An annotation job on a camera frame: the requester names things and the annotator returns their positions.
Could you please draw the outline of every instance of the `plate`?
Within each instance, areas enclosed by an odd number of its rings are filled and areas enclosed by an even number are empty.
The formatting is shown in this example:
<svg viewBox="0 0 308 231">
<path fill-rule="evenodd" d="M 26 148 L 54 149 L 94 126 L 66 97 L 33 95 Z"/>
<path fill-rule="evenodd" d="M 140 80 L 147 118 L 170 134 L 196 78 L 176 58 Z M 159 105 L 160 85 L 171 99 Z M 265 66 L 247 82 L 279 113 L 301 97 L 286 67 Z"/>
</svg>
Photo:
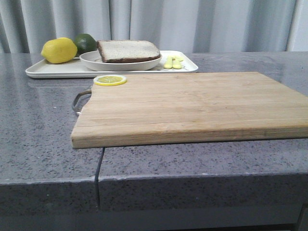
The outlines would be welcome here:
<svg viewBox="0 0 308 231">
<path fill-rule="evenodd" d="M 99 51 L 84 53 L 79 58 L 82 64 L 94 71 L 146 71 L 155 67 L 162 59 L 160 56 L 158 59 L 138 63 L 103 63 Z"/>
<path fill-rule="evenodd" d="M 198 66 L 180 51 L 160 51 L 162 59 L 150 70 L 146 71 L 93 71 L 83 65 L 79 58 L 63 64 L 51 64 L 43 59 L 26 69 L 26 74 L 31 78 L 50 79 L 50 78 L 93 78 L 98 75 L 108 74 L 150 74 L 150 73 L 193 73 L 197 72 Z M 163 65 L 168 55 L 181 56 L 182 69 L 164 69 Z"/>
</svg>

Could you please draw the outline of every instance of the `countertop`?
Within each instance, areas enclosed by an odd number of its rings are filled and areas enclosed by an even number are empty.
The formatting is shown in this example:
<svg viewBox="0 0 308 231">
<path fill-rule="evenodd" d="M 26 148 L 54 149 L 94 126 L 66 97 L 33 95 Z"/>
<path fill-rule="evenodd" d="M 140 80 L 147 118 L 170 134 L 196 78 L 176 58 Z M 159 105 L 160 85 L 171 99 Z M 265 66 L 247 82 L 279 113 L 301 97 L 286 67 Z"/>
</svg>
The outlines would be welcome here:
<svg viewBox="0 0 308 231">
<path fill-rule="evenodd" d="M 258 71 L 308 95 L 308 52 L 186 55 L 198 72 Z M 92 79 L 28 77 L 41 59 L 0 54 L 0 215 L 308 202 L 308 139 L 72 149 L 71 104 Z"/>
</svg>

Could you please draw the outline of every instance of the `bread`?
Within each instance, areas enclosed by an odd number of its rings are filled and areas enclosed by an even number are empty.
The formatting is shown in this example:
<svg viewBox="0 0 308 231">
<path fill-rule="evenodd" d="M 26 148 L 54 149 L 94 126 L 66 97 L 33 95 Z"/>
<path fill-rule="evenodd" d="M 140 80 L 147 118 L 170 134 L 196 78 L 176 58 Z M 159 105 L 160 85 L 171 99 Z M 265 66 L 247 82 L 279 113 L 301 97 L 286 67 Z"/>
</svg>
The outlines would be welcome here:
<svg viewBox="0 0 308 231">
<path fill-rule="evenodd" d="M 97 48 L 104 63 L 137 63 L 160 57 L 159 49 L 145 40 L 99 40 Z"/>
</svg>

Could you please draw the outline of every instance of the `cutting board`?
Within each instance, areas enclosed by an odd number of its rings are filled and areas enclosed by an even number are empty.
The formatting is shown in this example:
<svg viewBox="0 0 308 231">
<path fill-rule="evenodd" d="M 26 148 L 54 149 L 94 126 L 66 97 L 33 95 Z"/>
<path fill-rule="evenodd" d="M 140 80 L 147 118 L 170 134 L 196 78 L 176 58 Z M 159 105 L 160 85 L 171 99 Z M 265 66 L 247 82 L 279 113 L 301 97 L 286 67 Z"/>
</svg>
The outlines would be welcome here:
<svg viewBox="0 0 308 231">
<path fill-rule="evenodd" d="M 126 77 L 93 85 L 73 148 L 308 137 L 308 97 L 258 72 Z"/>
</svg>

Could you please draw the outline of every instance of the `lemon slice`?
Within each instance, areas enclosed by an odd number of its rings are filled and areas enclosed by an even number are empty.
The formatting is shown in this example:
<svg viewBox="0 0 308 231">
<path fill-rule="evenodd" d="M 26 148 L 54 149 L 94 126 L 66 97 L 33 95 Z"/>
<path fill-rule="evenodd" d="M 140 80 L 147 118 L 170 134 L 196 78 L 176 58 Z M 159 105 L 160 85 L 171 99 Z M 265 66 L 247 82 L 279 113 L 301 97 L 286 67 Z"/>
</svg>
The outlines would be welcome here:
<svg viewBox="0 0 308 231">
<path fill-rule="evenodd" d="M 116 86 L 126 83 L 127 79 L 121 75 L 97 76 L 94 78 L 94 83 L 100 86 Z"/>
</svg>

